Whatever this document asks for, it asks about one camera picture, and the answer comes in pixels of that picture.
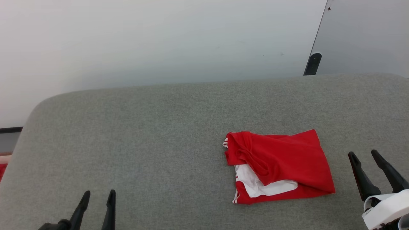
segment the white wall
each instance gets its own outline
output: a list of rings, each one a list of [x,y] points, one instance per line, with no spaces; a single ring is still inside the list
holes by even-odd
[[[0,128],[64,92],[302,75],[326,0],[3,0]]]
[[[409,77],[409,1],[329,0],[315,52],[322,53],[317,74],[387,72]]]

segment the red object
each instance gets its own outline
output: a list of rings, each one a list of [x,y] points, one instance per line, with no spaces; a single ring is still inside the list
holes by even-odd
[[[279,180],[298,182],[295,190],[250,198],[242,182],[236,182],[237,203],[253,204],[335,193],[330,168],[315,130],[287,135],[229,133],[228,165],[249,164],[264,185]]]
[[[4,172],[6,171],[7,164],[0,164],[0,181],[3,178]]]

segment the white fabric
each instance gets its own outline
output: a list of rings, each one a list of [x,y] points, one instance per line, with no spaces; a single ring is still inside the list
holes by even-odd
[[[223,147],[228,148],[227,142],[228,138],[223,142]],[[236,170],[236,181],[243,182],[247,194],[252,198],[261,195],[273,196],[294,190],[298,187],[298,183],[294,180],[279,180],[264,186],[248,164],[235,165],[234,168]],[[237,203],[237,199],[236,191],[233,203]]]

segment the gray fabric surface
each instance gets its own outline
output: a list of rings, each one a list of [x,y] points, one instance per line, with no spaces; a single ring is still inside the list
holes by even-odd
[[[84,191],[81,229],[100,229],[110,189],[117,229],[365,229],[347,153],[384,193],[377,149],[409,178],[409,80],[389,74],[199,83],[56,96],[30,115],[0,183],[1,229],[69,218]],[[315,129],[337,193],[232,204],[232,131]]]

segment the gray table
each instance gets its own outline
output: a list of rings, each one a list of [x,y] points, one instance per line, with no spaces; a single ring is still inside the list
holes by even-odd
[[[235,205],[232,131],[315,129],[337,193]],[[0,183],[1,229],[69,218],[84,191],[82,229],[101,229],[117,191],[117,229],[365,229],[347,153],[391,192],[370,151],[409,178],[409,80],[338,74],[269,81],[145,86],[68,93],[30,115]]]

